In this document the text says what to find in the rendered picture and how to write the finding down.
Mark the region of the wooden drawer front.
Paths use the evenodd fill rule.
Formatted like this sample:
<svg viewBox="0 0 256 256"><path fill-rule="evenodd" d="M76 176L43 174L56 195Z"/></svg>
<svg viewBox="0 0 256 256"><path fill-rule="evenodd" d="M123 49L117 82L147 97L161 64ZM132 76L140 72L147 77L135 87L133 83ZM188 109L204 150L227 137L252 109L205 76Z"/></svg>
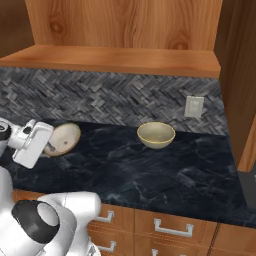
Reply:
<svg viewBox="0 0 256 256"><path fill-rule="evenodd" d="M169 235L154 231L154 219L162 221L161 226L174 230L186 230L187 224L194 226L193 236L191 238ZM216 222L163 214L151 211L136 210L135 211L135 233L145 236L157 237L161 239L170 239L189 244L197 244L209 247L217 227Z"/></svg>
<svg viewBox="0 0 256 256"><path fill-rule="evenodd" d="M152 256L152 249L158 250L157 256L207 256L208 247L167 241L142 235L135 236L134 255Z"/></svg>
<svg viewBox="0 0 256 256"><path fill-rule="evenodd" d="M90 229L88 234L102 256L134 255L134 235L131 233Z"/></svg>
<svg viewBox="0 0 256 256"><path fill-rule="evenodd" d="M135 212L132 208L102 204L99 216L106 217L108 215L108 210L114 211L114 218L112 219L111 223L93 220L90 222L90 226L98 226L131 233L134 232Z"/></svg>
<svg viewBox="0 0 256 256"><path fill-rule="evenodd" d="M256 256L256 229L220 224L209 256Z"/></svg>

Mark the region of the dark wooden tall side panel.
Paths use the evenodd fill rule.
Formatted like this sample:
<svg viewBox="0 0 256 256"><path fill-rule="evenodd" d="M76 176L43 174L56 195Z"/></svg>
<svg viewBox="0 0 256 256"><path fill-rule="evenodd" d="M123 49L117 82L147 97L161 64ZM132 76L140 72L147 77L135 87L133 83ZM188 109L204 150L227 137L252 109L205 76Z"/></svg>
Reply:
<svg viewBox="0 0 256 256"><path fill-rule="evenodd" d="M256 161L256 0L223 0L215 55L235 165Z"/></svg>

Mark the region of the open wooden wall cabinet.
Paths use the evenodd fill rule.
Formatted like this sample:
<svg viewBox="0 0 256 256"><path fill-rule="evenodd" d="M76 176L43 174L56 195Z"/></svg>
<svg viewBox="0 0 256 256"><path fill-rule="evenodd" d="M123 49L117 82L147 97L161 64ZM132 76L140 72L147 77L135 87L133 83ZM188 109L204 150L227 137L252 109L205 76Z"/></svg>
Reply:
<svg viewBox="0 0 256 256"><path fill-rule="evenodd" d="M222 0L0 0L0 66L216 78Z"/></svg>

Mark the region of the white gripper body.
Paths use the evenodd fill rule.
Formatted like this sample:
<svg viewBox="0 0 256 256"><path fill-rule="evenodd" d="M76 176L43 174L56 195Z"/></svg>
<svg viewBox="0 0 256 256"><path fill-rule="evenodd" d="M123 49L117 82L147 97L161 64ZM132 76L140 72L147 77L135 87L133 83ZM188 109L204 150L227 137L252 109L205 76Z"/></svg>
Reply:
<svg viewBox="0 0 256 256"><path fill-rule="evenodd" d="M32 169L50 140L53 130L53 126L37 121L29 121L23 127L16 126L12 135L12 147L15 149L13 160Z"/></svg>

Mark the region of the olive cream bowl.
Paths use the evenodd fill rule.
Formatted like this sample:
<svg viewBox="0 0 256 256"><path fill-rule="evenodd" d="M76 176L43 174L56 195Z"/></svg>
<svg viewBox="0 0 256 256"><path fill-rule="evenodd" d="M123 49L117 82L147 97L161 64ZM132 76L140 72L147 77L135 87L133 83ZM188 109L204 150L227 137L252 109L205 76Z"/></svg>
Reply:
<svg viewBox="0 0 256 256"><path fill-rule="evenodd" d="M140 141L152 149L167 147L175 138L173 127L162 122L147 122L137 129Z"/></svg>

